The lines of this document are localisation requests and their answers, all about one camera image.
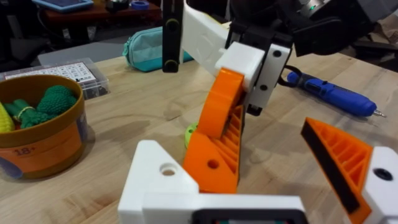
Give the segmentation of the bare white left gripper left finger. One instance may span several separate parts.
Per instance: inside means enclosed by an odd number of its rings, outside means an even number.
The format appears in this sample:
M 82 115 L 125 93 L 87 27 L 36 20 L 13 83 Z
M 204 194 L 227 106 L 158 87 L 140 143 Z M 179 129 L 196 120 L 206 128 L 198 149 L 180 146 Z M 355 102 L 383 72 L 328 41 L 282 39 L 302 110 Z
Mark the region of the bare white left gripper left finger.
M 120 223 L 190 223 L 195 180 L 154 140 L 139 141 L 118 205 Z

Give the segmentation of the finger of the white orange right gripper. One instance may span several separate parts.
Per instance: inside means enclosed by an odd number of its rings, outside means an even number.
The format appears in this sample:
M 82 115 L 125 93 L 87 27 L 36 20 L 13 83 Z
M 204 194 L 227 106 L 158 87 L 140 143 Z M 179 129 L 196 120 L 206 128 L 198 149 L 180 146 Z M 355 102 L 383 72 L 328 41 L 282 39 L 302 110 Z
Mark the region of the finger of the white orange right gripper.
M 259 116 L 267 106 L 290 54 L 291 47 L 284 47 L 277 44 L 270 45 L 256 85 L 249 95 L 247 113 Z
M 215 76 L 200 115 L 197 130 L 213 138 L 220 138 L 228 116 L 244 92 L 253 86 L 265 51 L 232 43 L 228 49 L 219 50 L 218 60 L 205 60 L 201 65 Z

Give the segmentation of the white orange left gripper right finger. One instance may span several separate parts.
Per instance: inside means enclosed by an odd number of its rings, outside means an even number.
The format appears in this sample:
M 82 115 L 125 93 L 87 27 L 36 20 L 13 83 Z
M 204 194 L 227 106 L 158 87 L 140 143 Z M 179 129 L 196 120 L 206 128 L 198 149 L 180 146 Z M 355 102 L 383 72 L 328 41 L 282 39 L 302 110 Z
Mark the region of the white orange left gripper right finger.
M 313 118 L 301 135 L 345 210 L 345 223 L 397 223 L 397 153 Z

